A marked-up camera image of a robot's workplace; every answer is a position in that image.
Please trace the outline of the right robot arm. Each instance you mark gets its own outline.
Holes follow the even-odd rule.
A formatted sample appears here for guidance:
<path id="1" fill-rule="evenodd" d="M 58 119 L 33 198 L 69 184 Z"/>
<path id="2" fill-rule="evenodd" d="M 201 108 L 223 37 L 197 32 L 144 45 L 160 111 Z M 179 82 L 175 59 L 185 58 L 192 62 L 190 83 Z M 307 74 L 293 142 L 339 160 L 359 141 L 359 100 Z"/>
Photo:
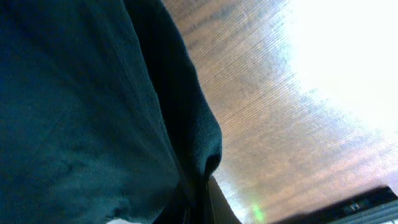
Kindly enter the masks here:
<path id="1" fill-rule="evenodd" d="M 153 221 L 155 224 L 238 224 L 218 183 L 211 177 L 194 207 L 178 185 L 170 204 Z M 397 195 L 379 187 L 310 213 L 293 215 L 279 224 L 397 223 Z"/>

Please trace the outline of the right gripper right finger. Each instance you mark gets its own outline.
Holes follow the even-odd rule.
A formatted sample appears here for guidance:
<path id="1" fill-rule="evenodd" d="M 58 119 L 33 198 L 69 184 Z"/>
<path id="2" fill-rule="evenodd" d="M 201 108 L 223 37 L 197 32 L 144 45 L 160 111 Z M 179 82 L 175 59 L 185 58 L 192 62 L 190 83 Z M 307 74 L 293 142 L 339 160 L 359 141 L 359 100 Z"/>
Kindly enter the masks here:
<path id="1" fill-rule="evenodd" d="M 211 176 L 208 181 L 208 192 L 210 195 L 212 217 L 215 224 L 241 224 L 213 176 Z"/>

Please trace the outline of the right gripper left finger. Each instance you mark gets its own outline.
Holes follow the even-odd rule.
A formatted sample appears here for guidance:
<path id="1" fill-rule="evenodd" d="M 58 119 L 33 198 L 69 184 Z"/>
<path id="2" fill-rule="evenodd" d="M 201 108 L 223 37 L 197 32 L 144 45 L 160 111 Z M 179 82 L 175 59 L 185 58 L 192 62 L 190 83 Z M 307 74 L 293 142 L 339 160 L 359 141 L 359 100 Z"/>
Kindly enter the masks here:
<path id="1" fill-rule="evenodd" d="M 199 185 L 180 180 L 153 224 L 208 224 L 208 180 Z"/>

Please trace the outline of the dark teal t-shirt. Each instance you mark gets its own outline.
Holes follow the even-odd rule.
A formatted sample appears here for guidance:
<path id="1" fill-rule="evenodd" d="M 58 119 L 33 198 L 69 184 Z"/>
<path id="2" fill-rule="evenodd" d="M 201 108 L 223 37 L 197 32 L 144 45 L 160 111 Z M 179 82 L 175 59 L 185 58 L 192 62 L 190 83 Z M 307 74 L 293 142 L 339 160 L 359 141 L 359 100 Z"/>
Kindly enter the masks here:
<path id="1" fill-rule="evenodd" d="M 2 223 L 153 223 L 221 148 L 161 1 L 1 2 Z"/>

